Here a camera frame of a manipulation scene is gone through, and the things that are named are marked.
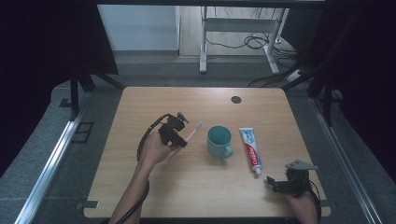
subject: person's left hand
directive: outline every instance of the person's left hand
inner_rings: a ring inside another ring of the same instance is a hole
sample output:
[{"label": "person's left hand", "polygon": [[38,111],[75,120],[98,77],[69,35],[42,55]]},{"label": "person's left hand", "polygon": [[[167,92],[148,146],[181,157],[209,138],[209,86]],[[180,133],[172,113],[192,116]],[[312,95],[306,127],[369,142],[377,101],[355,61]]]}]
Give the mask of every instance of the person's left hand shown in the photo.
[{"label": "person's left hand", "polygon": [[154,166],[169,155],[171,151],[175,151],[177,146],[166,146],[161,140],[161,135],[158,132],[151,133],[145,141],[142,148],[142,155],[140,160],[147,162],[149,165]]}]

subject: toothpaste tube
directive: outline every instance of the toothpaste tube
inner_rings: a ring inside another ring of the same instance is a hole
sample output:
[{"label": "toothpaste tube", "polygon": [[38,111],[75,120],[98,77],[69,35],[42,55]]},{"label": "toothpaste tube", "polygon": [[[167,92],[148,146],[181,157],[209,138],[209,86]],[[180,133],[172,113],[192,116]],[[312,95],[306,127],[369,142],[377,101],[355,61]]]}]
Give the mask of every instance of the toothpaste tube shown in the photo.
[{"label": "toothpaste tube", "polygon": [[253,128],[240,128],[242,138],[247,150],[250,167],[257,175],[262,174],[262,160],[260,159],[259,150],[256,145],[256,138],[254,136]]}]

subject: toothbrush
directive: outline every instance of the toothbrush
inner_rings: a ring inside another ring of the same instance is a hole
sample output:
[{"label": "toothbrush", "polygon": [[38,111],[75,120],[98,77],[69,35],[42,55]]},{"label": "toothbrush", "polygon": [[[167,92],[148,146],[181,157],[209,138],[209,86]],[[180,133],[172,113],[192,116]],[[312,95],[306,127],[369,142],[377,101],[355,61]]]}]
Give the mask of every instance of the toothbrush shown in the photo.
[{"label": "toothbrush", "polygon": [[[196,132],[199,128],[201,128],[201,126],[202,126],[202,122],[199,122],[199,123],[197,124],[197,126],[195,127],[195,129],[192,131],[192,133],[190,133],[190,135],[187,136],[186,139],[184,139],[184,141],[189,142],[190,139],[192,138],[192,136],[195,134],[195,132]],[[172,154],[172,156],[168,159],[168,163],[170,163],[170,162],[175,158],[175,156],[177,155],[177,153],[179,153],[179,152],[181,151],[181,149],[183,149],[183,148],[184,148],[184,147],[178,147],[178,148],[175,150],[175,152]]]}]

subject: mug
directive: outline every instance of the mug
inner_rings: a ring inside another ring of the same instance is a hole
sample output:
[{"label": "mug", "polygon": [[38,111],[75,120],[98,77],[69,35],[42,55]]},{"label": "mug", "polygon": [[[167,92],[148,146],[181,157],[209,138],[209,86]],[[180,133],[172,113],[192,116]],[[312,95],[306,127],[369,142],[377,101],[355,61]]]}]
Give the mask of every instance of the mug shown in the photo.
[{"label": "mug", "polygon": [[233,155],[231,132],[224,126],[214,126],[207,132],[207,150],[215,158],[227,159]]}]

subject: white wall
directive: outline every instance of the white wall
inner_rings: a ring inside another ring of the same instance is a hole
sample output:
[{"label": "white wall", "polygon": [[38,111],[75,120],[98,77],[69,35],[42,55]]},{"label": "white wall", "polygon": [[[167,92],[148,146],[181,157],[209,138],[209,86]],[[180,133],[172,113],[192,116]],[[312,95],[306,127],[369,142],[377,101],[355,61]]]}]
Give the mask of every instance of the white wall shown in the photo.
[{"label": "white wall", "polygon": [[178,50],[174,6],[98,6],[113,50]]}]

